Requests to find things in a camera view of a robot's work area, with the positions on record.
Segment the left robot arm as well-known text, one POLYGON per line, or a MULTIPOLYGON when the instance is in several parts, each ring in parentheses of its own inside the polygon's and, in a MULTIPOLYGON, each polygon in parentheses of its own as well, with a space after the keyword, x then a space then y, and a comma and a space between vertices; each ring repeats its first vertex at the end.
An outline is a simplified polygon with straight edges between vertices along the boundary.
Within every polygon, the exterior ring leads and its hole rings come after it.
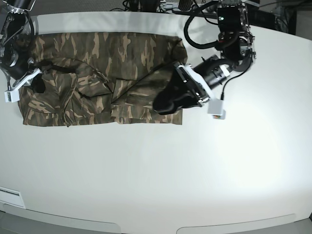
POLYGON ((176 62, 171 80, 153 102, 153 110, 160 115, 176 113, 181 109, 202 107, 208 104, 208 114, 216 119, 224 119, 224 95, 216 97, 213 89, 223 88, 236 77, 244 75, 256 59, 254 36, 250 32, 248 11, 242 0, 213 0, 194 9, 187 19, 184 29, 186 41, 196 49, 217 50, 219 56, 204 59, 199 65, 176 62), (189 26, 195 17, 216 6, 218 39, 206 44, 199 44, 189 36, 189 26))

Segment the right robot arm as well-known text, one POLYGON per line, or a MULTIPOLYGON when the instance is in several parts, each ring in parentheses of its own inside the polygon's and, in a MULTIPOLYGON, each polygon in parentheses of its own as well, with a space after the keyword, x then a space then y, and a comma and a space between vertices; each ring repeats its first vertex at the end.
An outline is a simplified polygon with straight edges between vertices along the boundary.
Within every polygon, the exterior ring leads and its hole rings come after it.
POLYGON ((35 29, 30 17, 34 0, 4 0, 0 7, 0 69, 4 73, 8 90, 10 80, 20 83, 35 73, 31 49, 35 29))

